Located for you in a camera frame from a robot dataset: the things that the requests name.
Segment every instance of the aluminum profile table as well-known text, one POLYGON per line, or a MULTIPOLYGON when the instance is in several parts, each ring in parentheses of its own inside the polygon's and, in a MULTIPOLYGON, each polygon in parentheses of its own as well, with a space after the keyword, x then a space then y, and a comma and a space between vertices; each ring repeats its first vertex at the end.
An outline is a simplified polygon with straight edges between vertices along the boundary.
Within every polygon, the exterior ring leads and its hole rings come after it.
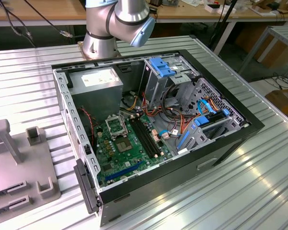
POLYGON ((265 39, 268 37, 268 35, 272 35, 274 37, 273 41, 269 44, 267 49, 264 51, 264 53, 259 58, 259 62, 263 60, 263 57, 267 55, 267 53, 271 50, 271 48, 276 44, 276 42, 282 41, 288 46, 288 26, 268 26, 261 37, 258 39, 258 41, 255 43, 247 57, 242 63, 242 66, 240 67, 238 73, 241 74, 249 62, 251 61, 252 57, 256 54, 256 52, 259 50, 261 44, 265 41, 265 39))
MULTIPOLYGON (((187 49, 265 127, 224 163, 163 194, 103 230, 288 229, 288 119, 237 73, 189 36, 154 38, 124 55, 187 49)), ((1 229, 98 229, 73 172, 75 158, 60 116, 50 65, 83 60, 77 45, 0 51, 0 119, 11 132, 46 130, 60 199, 0 224, 1 229)))

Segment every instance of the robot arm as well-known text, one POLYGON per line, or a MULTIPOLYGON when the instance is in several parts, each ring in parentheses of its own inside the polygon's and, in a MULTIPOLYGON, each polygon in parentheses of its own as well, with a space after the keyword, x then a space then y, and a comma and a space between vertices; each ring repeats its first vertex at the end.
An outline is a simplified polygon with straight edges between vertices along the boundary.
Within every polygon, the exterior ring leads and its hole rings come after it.
POLYGON ((145 0, 87 0, 83 52, 93 59, 117 55, 114 37, 140 47, 151 35, 155 20, 145 0))

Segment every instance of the black computer chassis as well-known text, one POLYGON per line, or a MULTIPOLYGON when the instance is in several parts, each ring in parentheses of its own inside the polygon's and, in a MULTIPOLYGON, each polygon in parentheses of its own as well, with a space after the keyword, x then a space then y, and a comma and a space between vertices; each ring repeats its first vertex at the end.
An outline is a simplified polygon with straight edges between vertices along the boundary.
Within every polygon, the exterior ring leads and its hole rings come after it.
MULTIPOLYGON (((95 192, 95 185, 85 163, 78 159, 74 167, 81 192, 89 213, 97 212, 100 215, 100 225, 103 226, 121 215, 136 209, 169 190, 198 176, 202 172, 225 161, 245 141, 254 136, 264 124, 253 115, 229 90, 227 90, 204 66, 202 66, 187 50, 171 50, 125 56, 124 59, 135 58, 145 55, 162 55, 179 53, 183 56, 206 80, 216 87, 219 93, 251 124, 234 134, 228 135, 202 148, 190 152, 174 161, 170 161, 160 167, 132 178, 118 186, 99 193, 95 192)), ((99 59, 98 61, 113 60, 115 58, 99 59)), ((79 71, 83 66, 92 61, 59 64, 52 66, 53 69, 77 65, 79 71)))

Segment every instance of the motherboard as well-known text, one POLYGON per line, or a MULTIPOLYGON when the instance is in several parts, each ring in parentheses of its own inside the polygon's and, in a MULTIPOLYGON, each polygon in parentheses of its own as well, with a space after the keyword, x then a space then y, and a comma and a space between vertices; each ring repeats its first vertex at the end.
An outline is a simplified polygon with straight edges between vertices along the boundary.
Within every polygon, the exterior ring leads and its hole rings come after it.
POLYGON ((107 186, 172 158, 146 115, 112 116, 94 127, 99 184, 107 186))

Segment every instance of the wooden desk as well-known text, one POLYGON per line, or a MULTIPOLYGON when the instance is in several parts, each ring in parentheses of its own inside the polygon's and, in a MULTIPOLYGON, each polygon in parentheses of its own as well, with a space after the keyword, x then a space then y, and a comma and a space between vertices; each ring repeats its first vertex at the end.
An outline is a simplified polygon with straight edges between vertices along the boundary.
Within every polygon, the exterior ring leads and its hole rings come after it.
MULTIPOLYGON (((29 0, 29 2, 55 25, 86 24, 86 12, 79 0, 29 0)), ((26 25, 48 25, 23 0, 10 0, 6 6, 26 25)), ((0 9, 0 26, 9 26, 5 13, 0 9)))
MULTIPOLYGON (((79 0, 29 1, 54 25, 86 24, 86 12, 79 0)), ((32 10, 23 0, 10 0, 8 6, 13 8, 12 12, 22 19, 26 25, 48 25, 48 23, 32 10)), ((206 11, 202 5, 194 7, 180 1, 178 7, 159 6, 157 23, 208 23, 217 22, 219 17, 220 14, 206 11)), ((274 22, 276 20, 284 20, 286 21, 285 25, 288 25, 288 15, 285 15, 285 18, 282 18, 281 16, 262 17, 249 9, 232 14, 228 19, 229 24, 214 52, 219 54, 237 22, 274 22)), ((18 21, 15 21, 14 24, 16 26, 21 25, 18 21)), ((10 26, 7 22, 4 11, 1 9, 0 26, 10 26)))
MULTIPOLYGON (((197 7, 191 6, 180 1, 178 7, 159 6, 158 7, 158 23, 196 23, 196 22, 217 22, 220 14, 210 13, 204 9, 203 5, 197 7)), ((278 16, 279 21, 284 20, 282 16, 278 16)), ((228 22, 268 22, 276 21, 276 16, 262 17, 254 11, 247 9, 243 12, 231 14, 228 22)), ((285 14, 285 21, 288 21, 288 15, 285 14)))

